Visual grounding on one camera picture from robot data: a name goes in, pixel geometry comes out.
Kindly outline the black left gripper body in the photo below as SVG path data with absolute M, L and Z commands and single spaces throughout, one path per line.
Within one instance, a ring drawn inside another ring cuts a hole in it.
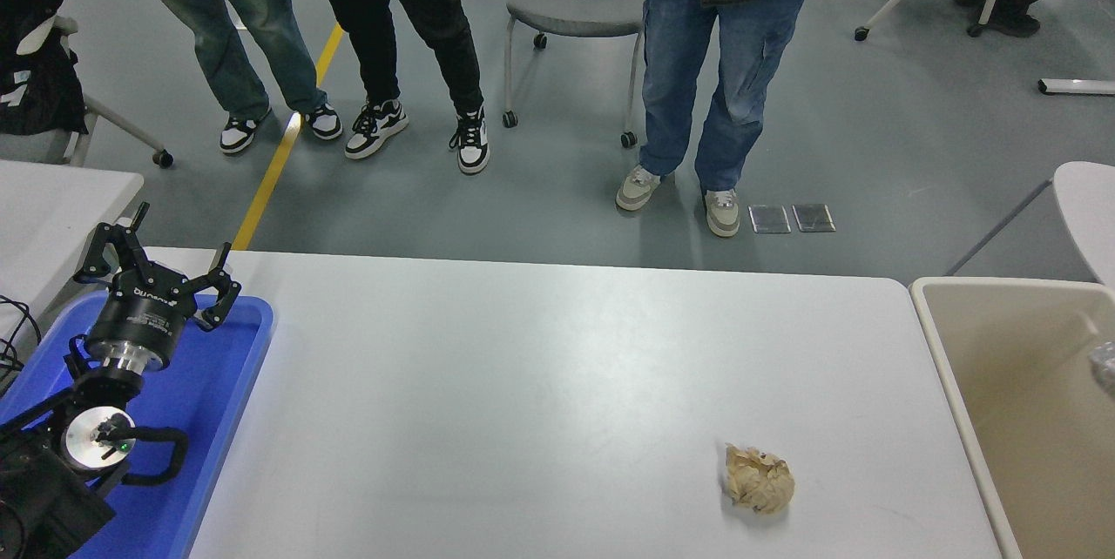
M 91 331 L 87 353 L 103 356 L 116 343 L 132 343 L 158 356 L 178 349 L 185 322 L 194 314 L 194 298 L 183 292 L 186 277 L 176 271 L 153 273 L 155 285 L 146 285 L 139 271 L 122 271 L 112 281 L 109 293 Z

